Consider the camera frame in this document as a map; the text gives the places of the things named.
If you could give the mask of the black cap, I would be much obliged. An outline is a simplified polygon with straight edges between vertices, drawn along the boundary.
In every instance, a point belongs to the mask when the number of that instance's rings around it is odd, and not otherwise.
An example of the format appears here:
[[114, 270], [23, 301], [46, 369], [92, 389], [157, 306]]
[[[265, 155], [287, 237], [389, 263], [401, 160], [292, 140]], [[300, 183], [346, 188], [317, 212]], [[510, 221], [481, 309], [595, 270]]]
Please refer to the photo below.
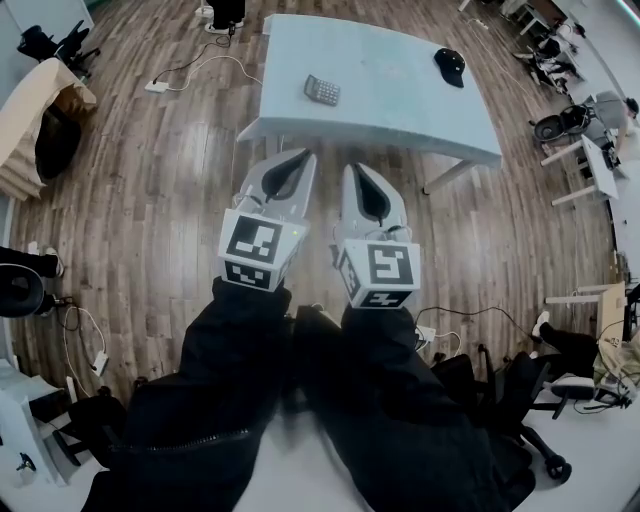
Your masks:
[[463, 73], [466, 63], [457, 51], [440, 48], [434, 55], [434, 62], [447, 84], [460, 89], [464, 87]]

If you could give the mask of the person's black jacket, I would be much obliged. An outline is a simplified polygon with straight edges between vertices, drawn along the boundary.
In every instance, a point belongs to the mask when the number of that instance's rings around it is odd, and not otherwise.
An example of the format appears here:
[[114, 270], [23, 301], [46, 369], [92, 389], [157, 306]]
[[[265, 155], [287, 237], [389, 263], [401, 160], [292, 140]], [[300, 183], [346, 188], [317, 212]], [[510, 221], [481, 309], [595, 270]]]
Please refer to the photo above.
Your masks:
[[[512, 512], [521, 503], [513, 481], [500, 478], [488, 434], [469, 416], [458, 428], [389, 417], [341, 323], [302, 309], [287, 373], [297, 375], [374, 512]], [[264, 431], [168, 450], [132, 448], [121, 437], [81, 512], [233, 512], [254, 476]]]

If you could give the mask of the cardboard box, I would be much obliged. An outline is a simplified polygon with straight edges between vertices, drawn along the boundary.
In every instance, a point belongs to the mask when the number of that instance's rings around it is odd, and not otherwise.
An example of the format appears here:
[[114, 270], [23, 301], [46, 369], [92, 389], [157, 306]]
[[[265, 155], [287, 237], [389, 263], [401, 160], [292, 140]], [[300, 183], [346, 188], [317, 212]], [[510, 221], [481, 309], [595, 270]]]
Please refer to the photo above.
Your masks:
[[60, 60], [38, 64], [16, 86], [0, 109], [0, 191], [18, 201], [38, 198], [45, 186], [36, 170], [36, 141], [50, 106], [86, 117], [96, 96]]

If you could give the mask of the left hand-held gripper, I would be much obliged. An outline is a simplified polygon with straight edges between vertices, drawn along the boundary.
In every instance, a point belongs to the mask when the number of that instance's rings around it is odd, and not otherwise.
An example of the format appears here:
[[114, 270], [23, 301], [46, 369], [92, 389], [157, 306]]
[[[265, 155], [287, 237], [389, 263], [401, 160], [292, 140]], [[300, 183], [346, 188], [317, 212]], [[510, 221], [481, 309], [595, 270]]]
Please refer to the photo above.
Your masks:
[[[231, 284], [274, 291], [308, 235], [304, 219], [317, 157], [306, 148], [256, 163], [247, 173], [237, 204], [225, 210], [219, 238], [221, 278]], [[269, 208], [259, 201], [269, 201]]]

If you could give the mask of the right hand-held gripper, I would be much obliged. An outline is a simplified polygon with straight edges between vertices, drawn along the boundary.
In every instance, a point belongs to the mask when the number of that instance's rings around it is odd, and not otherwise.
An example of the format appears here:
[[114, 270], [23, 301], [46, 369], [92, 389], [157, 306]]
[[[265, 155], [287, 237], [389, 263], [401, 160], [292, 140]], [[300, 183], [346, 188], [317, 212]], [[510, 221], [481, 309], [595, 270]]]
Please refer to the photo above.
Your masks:
[[341, 218], [367, 221], [358, 227], [340, 220], [333, 229], [334, 268], [353, 308], [400, 309], [419, 291], [421, 249], [405, 217], [401, 195], [381, 174], [345, 166]]

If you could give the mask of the person's left forearm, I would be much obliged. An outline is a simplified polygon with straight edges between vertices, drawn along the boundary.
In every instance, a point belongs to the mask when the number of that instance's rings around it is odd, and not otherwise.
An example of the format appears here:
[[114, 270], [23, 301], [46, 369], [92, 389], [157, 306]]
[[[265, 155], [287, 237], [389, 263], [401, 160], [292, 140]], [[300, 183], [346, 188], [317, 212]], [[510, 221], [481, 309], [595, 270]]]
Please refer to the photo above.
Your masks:
[[177, 372], [134, 392], [125, 445], [168, 450], [213, 437], [259, 437], [270, 421], [289, 359], [291, 293], [220, 278], [212, 293], [186, 330]]

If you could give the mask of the wooden desk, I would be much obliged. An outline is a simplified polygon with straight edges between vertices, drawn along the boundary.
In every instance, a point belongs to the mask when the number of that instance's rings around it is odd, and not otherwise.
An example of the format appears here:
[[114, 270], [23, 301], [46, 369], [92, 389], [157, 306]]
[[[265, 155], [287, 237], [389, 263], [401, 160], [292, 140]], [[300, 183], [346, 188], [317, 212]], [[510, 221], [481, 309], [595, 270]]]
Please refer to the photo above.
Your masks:
[[596, 334], [598, 339], [618, 340], [624, 338], [625, 308], [627, 306], [626, 285], [589, 285], [578, 287], [567, 296], [548, 296], [546, 305], [597, 305]]

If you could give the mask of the black calculator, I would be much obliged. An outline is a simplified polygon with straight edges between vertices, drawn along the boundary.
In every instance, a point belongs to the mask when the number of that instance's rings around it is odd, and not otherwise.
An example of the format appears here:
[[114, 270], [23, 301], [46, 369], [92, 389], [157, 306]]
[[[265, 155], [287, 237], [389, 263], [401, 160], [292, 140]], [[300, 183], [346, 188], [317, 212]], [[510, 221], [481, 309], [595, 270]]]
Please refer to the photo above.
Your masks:
[[341, 89], [331, 82], [309, 75], [303, 92], [313, 102], [334, 107], [338, 104]]

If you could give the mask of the light blue flowered tablecloth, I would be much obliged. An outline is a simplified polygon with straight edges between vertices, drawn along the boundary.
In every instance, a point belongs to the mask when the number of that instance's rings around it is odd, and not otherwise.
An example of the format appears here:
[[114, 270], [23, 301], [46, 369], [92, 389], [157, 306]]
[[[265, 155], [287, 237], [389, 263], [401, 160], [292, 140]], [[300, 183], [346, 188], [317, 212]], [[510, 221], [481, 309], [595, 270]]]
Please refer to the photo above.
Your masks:
[[[268, 49], [257, 118], [247, 141], [292, 135], [398, 146], [497, 165], [502, 152], [471, 70], [462, 89], [434, 62], [439, 45], [385, 28], [327, 17], [266, 18]], [[308, 99], [309, 75], [340, 87], [334, 107]]]

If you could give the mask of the black office chair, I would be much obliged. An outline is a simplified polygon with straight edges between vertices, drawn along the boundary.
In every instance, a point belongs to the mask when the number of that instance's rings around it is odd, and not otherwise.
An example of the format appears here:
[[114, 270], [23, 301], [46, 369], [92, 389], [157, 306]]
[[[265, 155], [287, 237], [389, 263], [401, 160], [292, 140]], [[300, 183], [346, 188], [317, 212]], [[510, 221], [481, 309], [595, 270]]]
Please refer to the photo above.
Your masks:
[[22, 265], [0, 264], [0, 317], [46, 315], [64, 305], [45, 291], [42, 278]]
[[56, 391], [31, 401], [29, 408], [36, 424], [50, 430], [43, 437], [55, 460], [80, 467], [91, 456], [110, 467], [111, 448], [122, 437], [126, 410], [108, 387], [74, 403], [66, 391]]
[[21, 34], [17, 51], [38, 63], [51, 58], [58, 59], [81, 80], [88, 80], [92, 73], [85, 63], [90, 57], [99, 56], [101, 51], [99, 48], [82, 51], [82, 44], [89, 35], [89, 29], [82, 29], [82, 24], [79, 21], [59, 42], [47, 36], [40, 25], [33, 25]]
[[529, 468], [532, 455], [527, 448], [532, 447], [542, 456], [548, 477], [558, 485], [566, 483], [572, 474], [571, 464], [524, 424], [543, 388], [548, 366], [541, 366], [527, 353], [520, 352], [495, 370], [488, 349], [479, 345], [478, 351], [485, 358], [485, 382], [475, 379], [471, 359], [466, 354], [438, 362], [433, 372], [448, 395], [462, 405], [472, 423], [488, 434], [500, 478], [511, 481], [518, 470]]
[[574, 142], [589, 127], [595, 118], [592, 107], [572, 105], [559, 114], [547, 116], [532, 124], [534, 140], [540, 144], [558, 145]]

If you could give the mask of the white desk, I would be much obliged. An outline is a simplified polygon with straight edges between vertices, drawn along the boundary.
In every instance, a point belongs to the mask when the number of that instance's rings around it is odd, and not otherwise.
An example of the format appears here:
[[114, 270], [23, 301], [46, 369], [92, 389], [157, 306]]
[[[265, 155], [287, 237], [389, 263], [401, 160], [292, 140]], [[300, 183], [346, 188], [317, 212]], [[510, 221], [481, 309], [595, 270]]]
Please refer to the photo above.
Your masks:
[[597, 195], [605, 201], [613, 200], [614, 202], [618, 202], [620, 200], [620, 194], [613, 168], [609, 167], [605, 152], [585, 135], [581, 135], [575, 142], [569, 145], [562, 146], [559, 149], [553, 148], [549, 155], [540, 162], [540, 165], [547, 167], [565, 156], [579, 151], [582, 151], [586, 157], [587, 166], [592, 175], [590, 184], [578, 191], [552, 200], [551, 206], [558, 207], [588, 195]]

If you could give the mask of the person's right forearm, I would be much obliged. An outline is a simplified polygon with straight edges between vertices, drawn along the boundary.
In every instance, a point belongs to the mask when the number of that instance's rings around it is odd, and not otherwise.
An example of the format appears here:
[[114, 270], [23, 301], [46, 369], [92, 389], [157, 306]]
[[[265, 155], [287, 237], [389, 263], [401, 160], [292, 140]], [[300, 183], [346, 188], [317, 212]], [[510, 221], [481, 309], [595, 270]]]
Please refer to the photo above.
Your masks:
[[417, 354], [417, 334], [409, 311], [347, 307], [341, 327], [363, 358], [383, 411], [416, 425], [458, 428], [470, 424], [463, 407]]

